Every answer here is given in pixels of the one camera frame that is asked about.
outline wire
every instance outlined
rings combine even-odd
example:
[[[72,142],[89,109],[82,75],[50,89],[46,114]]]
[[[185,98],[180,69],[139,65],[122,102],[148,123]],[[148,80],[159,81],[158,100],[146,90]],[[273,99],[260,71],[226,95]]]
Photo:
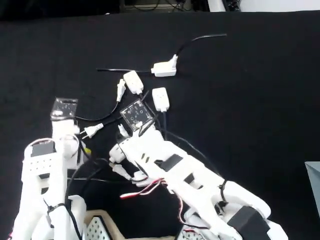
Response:
[[[112,120],[105,121],[105,122],[103,122],[102,124],[103,124],[103,126],[105,127],[105,126],[107,126],[107,125],[109,125],[109,124],[113,124],[113,123],[119,121],[120,119],[122,119],[122,116],[118,116],[117,118],[114,118],[114,119],[112,119]]]
[[[91,159],[91,156],[86,152],[81,140],[79,141],[79,147],[82,150],[83,155],[85,155],[88,160]]]
[[[49,206],[45,199],[43,199],[43,201],[44,201],[45,205],[48,208],[48,211],[46,213],[47,213],[47,216],[49,217],[49,219],[50,219],[49,213],[51,213],[54,210],[56,210],[57,208],[63,206],[66,209],[66,211],[68,212],[68,214],[69,214],[69,216],[71,218],[71,221],[72,221],[72,224],[73,224],[73,227],[74,227],[74,230],[75,230],[75,233],[76,233],[77,237],[79,238],[79,240],[82,240],[82,234],[79,231],[78,224],[77,224],[77,221],[76,221],[76,218],[75,218],[73,212],[71,211],[71,207],[67,207],[66,203],[59,203],[56,206]]]
[[[147,91],[144,96],[143,96],[142,94],[139,94],[139,97],[140,97],[141,102],[148,108],[148,110],[149,110],[149,111],[152,113],[152,115],[155,117],[155,116],[156,116],[155,112],[152,110],[152,108],[149,106],[149,104],[148,104],[146,101],[144,101],[148,93],[149,93],[149,91]],[[159,128],[161,127],[160,121],[159,121],[158,118],[156,118],[156,124],[157,124],[157,126],[158,126]]]
[[[71,208],[69,208],[67,206],[64,206],[64,207],[65,207],[66,211],[68,212],[68,214],[70,215],[70,218],[71,218],[72,224],[74,226],[74,230],[75,230],[76,235],[78,236],[79,240],[82,240],[82,235],[80,234],[76,218],[75,218],[74,214],[72,213]]]
[[[167,131],[167,114],[164,111],[163,113],[163,128],[164,128],[164,140],[167,141],[168,139],[168,131]]]
[[[144,125],[142,125],[142,126],[140,127],[138,136],[141,137],[141,136],[152,126],[152,124],[154,124],[154,122],[155,122],[157,119],[158,119],[158,114],[155,115],[152,119],[149,119],[147,122],[145,122],[144,125],[147,124],[147,126],[143,128]]]
[[[155,6],[153,8],[150,8],[150,9],[143,9],[143,8],[139,8],[137,6],[135,6],[134,4],[132,5],[135,9],[139,10],[139,11],[142,11],[142,12],[150,12],[150,11],[153,11],[153,10],[156,10],[156,8],[159,6],[160,4],[160,0],[158,0],[155,4]]]
[[[88,178],[87,177],[76,177],[73,180],[74,181],[86,181]],[[131,184],[131,181],[128,180],[123,180],[123,181],[115,181],[115,180],[110,180],[110,179],[99,179],[99,178],[91,178],[90,181],[96,181],[96,182],[102,182],[102,183],[106,183],[106,184]]]
[[[133,69],[122,69],[122,68],[96,68],[98,72],[117,72],[117,73],[128,73],[131,71],[136,71],[139,74],[148,74],[151,73],[151,70],[148,71],[140,71],[140,70],[133,70]]]
[[[221,34],[209,34],[209,35],[203,35],[203,36],[198,36],[190,41],[185,42],[184,44],[182,44],[180,46],[180,48],[176,51],[175,55],[179,56],[179,54],[181,53],[181,51],[183,49],[185,49],[186,47],[188,47],[191,43],[200,40],[200,39],[208,39],[208,38],[218,38],[218,37],[226,37],[227,34],[226,33],[221,33]]]
[[[171,7],[173,7],[174,9],[178,9],[179,11],[182,11],[182,12],[183,12],[183,10],[182,10],[181,8],[177,7],[177,6],[179,5],[179,3],[177,3],[176,6],[175,6],[175,5],[173,5],[169,0],[165,0],[165,1],[166,1],[167,4],[169,4],[169,5],[170,5]]]
[[[143,193],[146,193],[147,190],[149,190],[151,188],[152,185],[156,184],[158,185],[158,183],[161,183],[163,180],[163,178],[158,178],[157,180],[154,180],[153,182],[151,182],[148,186],[146,186],[144,189],[142,189],[141,191],[138,191],[138,192],[129,192],[129,193],[125,193],[125,194],[122,194],[120,195],[120,198],[121,199],[128,199],[128,198],[133,198],[133,197],[136,197],[136,196],[139,196]],[[150,191],[147,192],[147,194],[150,194],[153,190],[155,190],[156,188],[151,188]]]
[[[76,178],[77,174],[79,173],[79,171],[88,163],[90,162],[89,160],[85,161],[82,165],[80,165],[72,174],[69,183],[66,186],[66,190],[65,190],[65,196],[64,196],[64,203],[67,204],[68,202],[68,197],[69,197],[69,193],[70,193],[70,187],[72,182],[74,181],[74,179]]]
[[[165,130],[163,128],[159,128],[159,129],[161,131],[166,132],[167,134],[171,135],[172,137],[174,137],[176,139],[179,139],[179,140],[185,142],[186,144],[188,144],[189,147],[191,147],[194,151],[196,151],[199,155],[202,156],[202,158],[206,161],[206,163],[212,168],[213,172],[221,177],[217,167],[209,160],[209,158],[207,158],[206,155],[204,155],[200,150],[198,150],[196,147],[194,147],[190,142],[188,142],[186,139],[184,139],[184,138],[182,138],[182,137],[180,137],[180,136],[178,136],[178,135],[176,135],[176,134],[174,134],[174,133],[172,133],[172,132],[170,132],[168,130]]]
[[[108,113],[107,115],[100,117],[100,118],[96,118],[96,119],[91,119],[91,118],[85,118],[85,117],[81,117],[81,116],[76,116],[75,118],[78,120],[82,120],[82,121],[87,121],[87,122],[98,122],[98,121],[102,121],[108,117],[110,117],[118,108],[119,106],[119,102],[117,101],[114,108],[112,109],[112,111],[110,113]]]
[[[96,176],[97,174],[99,174],[105,167],[107,167],[108,165],[104,165],[104,166],[101,166],[101,167],[99,167],[96,171],[94,171],[90,176],[88,176],[87,178],[86,178],[86,180],[85,180],[85,182],[84,182],[84,184],[83,184],[83,186],[82,186],[82,188],[81,188],[81,190],[80,190],[80,193],[79,193],[79,195],[80,196],[83,196],[84,195],[84,193],[85,193],[85,191],[86,191],[86,189],[87,189],[87,187],[88,187],[88,185],[89,185],[89,183],[90,183],[90,180],[94,177],[94,176]]]
[[[182,219],[182,211],[183,211],[183,208],[184,208],[184,201],[182,200],[182,198],[175,193],[175,195],[177,196],[177,198],[179,199],[179,212],[178,212],[178,220],[180,221],[180,223],[182,223],[183,225],[186,225],[188,227],[191,227],[191,228],[196,228],[196,229],[209,229],[208,227],[206,226],[195,226],[195,225],[190,225],[190,224],[187,224],[185,221],[183,221]]]

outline white power plug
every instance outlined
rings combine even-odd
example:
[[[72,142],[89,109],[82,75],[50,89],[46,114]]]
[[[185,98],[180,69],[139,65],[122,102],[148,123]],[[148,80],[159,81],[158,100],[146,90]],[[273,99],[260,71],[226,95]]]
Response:
[[[136,71],[130,71],[123,75],[123,79],[132,94],[141,94],[144,90],[144,84]]]
[[[154,102],[155,109],[158,112],[166,112],[169,107],[169,98],[167,94],[167,90],[165,87],[154,88],[152,90],[152,98]]]
[[[169,77],[177,73],[177,59],[175,54],[169,61],[157,62],[151,68],[151,73],[156,77]]]

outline power plug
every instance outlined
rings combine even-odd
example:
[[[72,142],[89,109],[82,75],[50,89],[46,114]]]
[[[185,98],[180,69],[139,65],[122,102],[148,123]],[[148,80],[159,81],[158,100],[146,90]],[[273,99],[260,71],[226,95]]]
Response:
[[[155,109],[158,112],[166,112],[169,109],[170,103],[165,87],[154,88],[152,90],[152,98]]]
[[[141,94],[144,90],[144,84],[136,71],[130,71],[123,75],[123,79],[132,94]]]

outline perforated metal plate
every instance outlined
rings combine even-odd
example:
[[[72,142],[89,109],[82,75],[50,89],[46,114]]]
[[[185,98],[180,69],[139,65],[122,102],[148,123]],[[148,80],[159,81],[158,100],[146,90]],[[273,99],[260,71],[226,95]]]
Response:
[[[106,229],[102,219],[94,216],[92,221],[86,228],[86,240],[111,240],[108,230]]]

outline black table surface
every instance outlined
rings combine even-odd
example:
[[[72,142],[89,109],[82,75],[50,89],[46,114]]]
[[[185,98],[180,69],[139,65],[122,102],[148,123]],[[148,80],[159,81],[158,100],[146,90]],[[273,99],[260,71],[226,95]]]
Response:
[[[203,151],[225,178],[264,199],[270,219],[289,239],[319,236],[304,164],[320,157],[319,22],[320,12],[310,11],[0,23],[1,238],[19,210],[24,149],[34,139],[51,136],[56,96],[77,98],[79,115],[99,117],[115,104],[121,74],[95,68],[148,70],[169,60],[185,41],[218,33],[227,37],[195,42],[181,53],[176,76],[141,75],[144,89],[166,87],[168,129]],[[122,106],[134,99],[127,93]],[[147,101],[152,104],[150,95]],[[107,126],[86,143],[106,157],[116,129]],[[110,170],[100,177],[119,179]],[[80,187],[75,182],[72,192]],[[108,211],[127,238],[176,234],[177,199],[163,188],[119,199],[134,190],[128,184],[95,182],[84,197],[88,209]]]

